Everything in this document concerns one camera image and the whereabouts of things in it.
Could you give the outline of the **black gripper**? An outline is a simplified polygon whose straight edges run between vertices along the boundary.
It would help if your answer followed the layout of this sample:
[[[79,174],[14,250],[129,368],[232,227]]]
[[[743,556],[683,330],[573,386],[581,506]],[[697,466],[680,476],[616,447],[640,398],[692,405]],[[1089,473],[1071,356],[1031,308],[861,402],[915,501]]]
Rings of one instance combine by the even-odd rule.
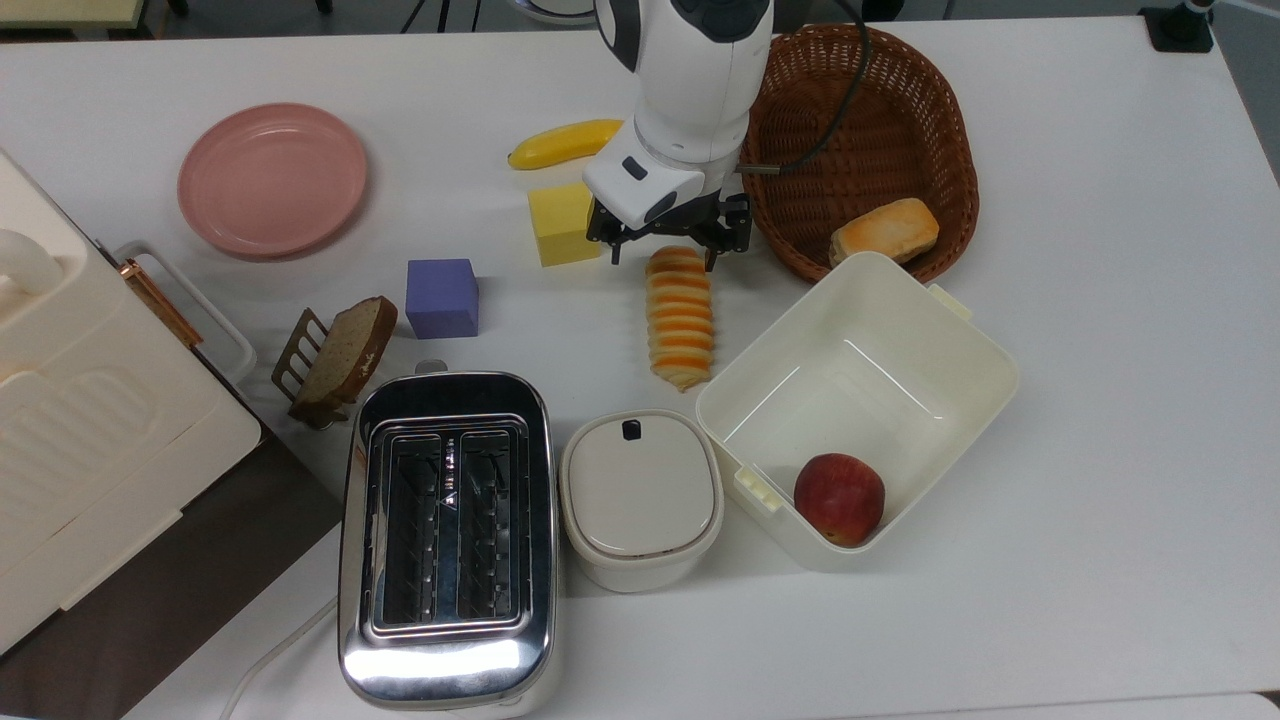
[[[708,193],[684,204],[667,193],[635,225],[625,224],[605,205],[595,200],[588,217],[586,238],[608,245],[611,265],[618,266],[626,242],[649,234],[689,237],[705,249],[705,273],[712,273],[724,252],[744,252],[753,227],[750,197],[746,193],[722,199]]]

